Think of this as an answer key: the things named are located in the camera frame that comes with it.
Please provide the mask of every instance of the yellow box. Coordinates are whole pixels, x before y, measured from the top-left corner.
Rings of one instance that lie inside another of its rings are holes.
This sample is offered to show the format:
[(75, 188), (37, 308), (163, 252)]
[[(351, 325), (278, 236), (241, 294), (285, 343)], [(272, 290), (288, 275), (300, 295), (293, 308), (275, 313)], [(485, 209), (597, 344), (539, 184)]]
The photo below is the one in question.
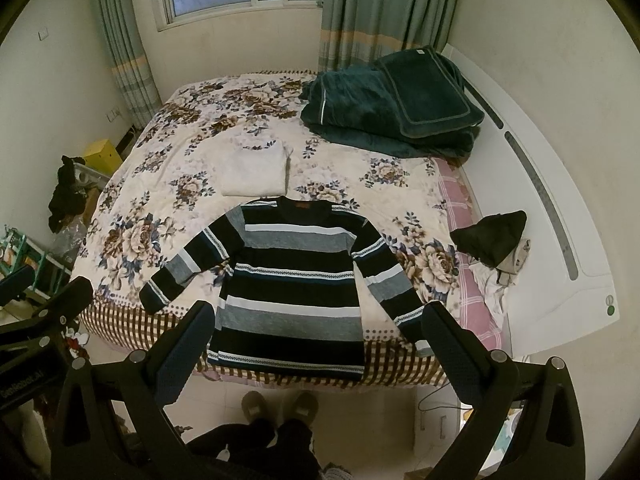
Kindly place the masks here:
[(122, 159), (109, 139), (96, 140), (84, 150), (84, 163), (94, 170), (111, 176), (122, 164)]

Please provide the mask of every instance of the plastic bag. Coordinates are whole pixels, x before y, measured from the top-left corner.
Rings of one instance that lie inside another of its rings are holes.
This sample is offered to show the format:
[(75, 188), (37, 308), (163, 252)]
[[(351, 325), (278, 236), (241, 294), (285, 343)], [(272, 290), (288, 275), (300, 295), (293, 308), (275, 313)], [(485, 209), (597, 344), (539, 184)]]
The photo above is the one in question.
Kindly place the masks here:
[(53, 240), (51, 253), (64, 262), (73, 264), (85, 236), (86, 226), (82, 223), (82, 215), (78, 215), (69, 225), (60, 229), (60, 232)]

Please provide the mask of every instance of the person's leg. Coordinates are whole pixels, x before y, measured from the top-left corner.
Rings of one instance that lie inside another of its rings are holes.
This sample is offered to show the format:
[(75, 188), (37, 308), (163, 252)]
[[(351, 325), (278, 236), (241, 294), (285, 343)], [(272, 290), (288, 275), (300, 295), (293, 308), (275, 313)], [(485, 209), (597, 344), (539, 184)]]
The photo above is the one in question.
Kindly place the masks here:
[(289, 420), (278, 428), (275, 446), (247, 449), (233, 454), (230, 461), (277, 480), (317, 480), (320, 466), (310, 450), (312, 432), (308, 427), (317, 412), (316, 398), (301, 394), (292, 408), (285, 411)]
[(253, 448), (265, 448), (273, 440), (273, 420), (260, 393), (252, 391), (242, 398), (246, 424), (224, 424), (191, 440), (193, 454), (217, 457), (228, 446), (231, 455)]

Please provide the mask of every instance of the tiled floor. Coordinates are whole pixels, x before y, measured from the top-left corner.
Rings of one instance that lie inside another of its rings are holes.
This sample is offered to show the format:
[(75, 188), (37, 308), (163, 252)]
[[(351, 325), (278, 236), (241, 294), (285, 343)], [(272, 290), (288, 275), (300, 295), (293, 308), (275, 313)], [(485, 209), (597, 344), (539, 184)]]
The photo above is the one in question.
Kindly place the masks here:
[[(100, 364), (126, 357), (92, 336), (87, 350), (91, 362)], [(193, 426), (185, 441), (230, 422), (245, 422), (240, 401), (251, 388), (243, 384), (214, 382), (191, 376), (175, 404), (165, 412), (175, 425)], [(260, 392), (282, 421), (282, 403), (296, 390)], [(318, 462), (334, 462), (349, 469), (357, 480), (401, 480), (405, 471), (422, 466), (414, 457), (413, 388), (384, 388), (366, 392), (316, 392), (319, 412), (312, 429)], [(116, 411), (128, 419), (121, 403)]]

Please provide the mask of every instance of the mattress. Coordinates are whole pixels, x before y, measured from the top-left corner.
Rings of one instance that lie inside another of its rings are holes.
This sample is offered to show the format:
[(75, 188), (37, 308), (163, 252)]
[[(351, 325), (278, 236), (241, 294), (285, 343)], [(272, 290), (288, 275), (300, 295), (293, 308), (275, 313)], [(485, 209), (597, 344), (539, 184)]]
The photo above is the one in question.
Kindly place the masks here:
[[(396, 159), (325, 142), (300, 121), (299, 99), (308, 73), (228, 76), (178, 89), (141, 134), (98, 200), (73, 277), (94, 286), (82, 313), (90, 332), (125, 349), (148, 349), (197, 300), (217, 304), (225, 266), (198, 275), (163, 311), (149, 315), (140, 288), (204, 226), (250, 199), (222, 196), (217, 181), (235, 150), (263, 150), (281, 140), (290, 151), (287, 195), (331, 200), (368, 218), (383, 233), (424, 301), (441, 300), (487, 348), (500, 348), (466, 256), (449, 238), (471, 223), (465, 191), (443, 160)], [(356, 279), (366, 372), (353, 381), (290, 377), (225, 368), (207, 362), (210, 378), (261, 385), (341, 387), (442, 384), (433, 357), (419, 358), (384, 310)]]

